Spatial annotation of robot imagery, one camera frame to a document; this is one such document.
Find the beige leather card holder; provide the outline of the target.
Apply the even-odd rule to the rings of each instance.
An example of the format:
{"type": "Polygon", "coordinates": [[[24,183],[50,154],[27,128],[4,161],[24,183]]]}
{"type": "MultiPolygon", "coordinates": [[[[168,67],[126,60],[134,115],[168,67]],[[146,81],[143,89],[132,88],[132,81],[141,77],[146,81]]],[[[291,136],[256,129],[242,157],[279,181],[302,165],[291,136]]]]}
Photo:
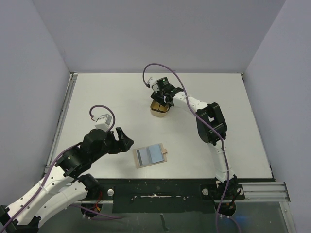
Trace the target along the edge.
{"type": "Polygon", "coordinates": [[[150,145],[147,147],[142,147],[142,148],[147,148],[147,150],[149,152],[150,162],[148,165],[140,166],[138,163],[138,158],[137,158],[137,150],[141,149],[141,148],[133,149],[134,161],[135,161],[137,169],[147,167],[147,166],[153,166],[153,165],[164,163],[167,161],[168,151],[167,151],[167,149],[165,149],[163,147],[162,143],[153,144],[153,145],[150,145]]]}

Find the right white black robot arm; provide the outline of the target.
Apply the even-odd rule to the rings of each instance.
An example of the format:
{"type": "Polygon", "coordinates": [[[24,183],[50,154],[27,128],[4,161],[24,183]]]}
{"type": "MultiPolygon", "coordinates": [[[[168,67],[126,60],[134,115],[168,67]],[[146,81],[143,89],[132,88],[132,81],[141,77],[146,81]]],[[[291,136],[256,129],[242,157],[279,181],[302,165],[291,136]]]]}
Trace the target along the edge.
{"type": "Polygon", "coordinates": [[[199,137],[209,146],[212,154],[215,177],[222,182],[216,186],[216,192],[223,199],[232,195],[233,185],[225,182],[231,179],[231,167],[225,155],[227,124],[220,106],[215,102],[206,103],[192,97],[183,87],[170,84],[167,77],[158,80],[151,77],[147,86],[153,90],[151,98],[159,105],[167,108],[178,107],[195,116],[199,137]]]}

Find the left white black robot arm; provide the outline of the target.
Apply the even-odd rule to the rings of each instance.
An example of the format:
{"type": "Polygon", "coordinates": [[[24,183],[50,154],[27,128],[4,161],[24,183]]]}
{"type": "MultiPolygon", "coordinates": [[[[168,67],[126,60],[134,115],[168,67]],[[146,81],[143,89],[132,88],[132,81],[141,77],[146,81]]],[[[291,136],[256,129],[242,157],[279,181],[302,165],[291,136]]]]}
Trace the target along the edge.
{"type": "Polygon", "coordinates": [[[45,176],[26,194],[8,206],[0,207],[2,231],[36,233],[52,216],[69,205],[98,196],[99,183],[85,174],[94,162],[106,154],[130,150],[134,141],[117,127],[113,131],[93,129],[83,141],[58,155],[45,176]]]}

